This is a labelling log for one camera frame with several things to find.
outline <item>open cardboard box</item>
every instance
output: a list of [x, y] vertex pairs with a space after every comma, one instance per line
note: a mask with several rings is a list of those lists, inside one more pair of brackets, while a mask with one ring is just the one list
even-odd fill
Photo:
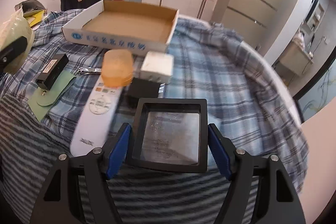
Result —
[[62, 28], [67, 41], [103, 48], [126, 48], [145, 56], [165, 52], [179, 11], [151, 4], [101, 0]]

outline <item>green paper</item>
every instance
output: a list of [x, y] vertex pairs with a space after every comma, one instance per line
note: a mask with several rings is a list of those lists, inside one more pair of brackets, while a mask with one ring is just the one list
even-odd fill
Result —
[[64, 70], [57, 77], [54, 85], [50, 90], [43, 90], [37, 88], [33, 93], [31, 98], [28, 100], [28, 105], [30, 106], [31, 111], [34, 113], [35, 117], [39, 122], [44, 118], [48, 113], [50, 108], [56, 103], [59, 97], [61, 97], [64, 92], [72, 85], [69, 84], [70, 81], [75, 77], [75, 75]]

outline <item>black cable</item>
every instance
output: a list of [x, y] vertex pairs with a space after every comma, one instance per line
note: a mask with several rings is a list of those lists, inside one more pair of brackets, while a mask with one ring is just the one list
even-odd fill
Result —
[[323, 39], [323, 37], [321, 37], [320, 42], [318, 43], [318, 45], [316, 46], [315, 50], [313, 51], [313, 56], [312, 56], [312, 58], [309, 60], [309, 62], [307, 63], [307, 65], [304, 67], [304, 69], [303, 69], [303, 71], [302, 71], [302, 73], [301, 73], [302, 75], [303, 75], [303, 73], [305, 72], [305, 69], [306, 69], [306, 67], [308, 66], [308, 64], [310, 63], [310, 61], [313, 59], [313, 57], [314, 57], [314, 52], [317, 50], [317, 48], [318, 48], [319, 45], [321, 44], [322, 39]]

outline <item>yellow paper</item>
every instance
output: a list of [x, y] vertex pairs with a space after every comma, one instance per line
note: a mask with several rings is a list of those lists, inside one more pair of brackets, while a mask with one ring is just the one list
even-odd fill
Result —
[[28, 20], [30, 27], [33, 27], [35, 24], [42, 21], [43, 15], [44, 15], [44, 10], [30, 17], [26, 17], [26, 20]]

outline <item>black box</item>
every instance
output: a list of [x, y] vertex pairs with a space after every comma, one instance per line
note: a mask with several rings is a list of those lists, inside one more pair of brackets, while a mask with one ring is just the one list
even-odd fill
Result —
[[68, 62], [69, 59], [66, 54], [55, 54], [37, 77], [37, 85], [43, 90], [50, 90]]
[[160, 83], [133, 78], [127, 92], [130, 107], [137, 107], [140, 98], [157, 98]]

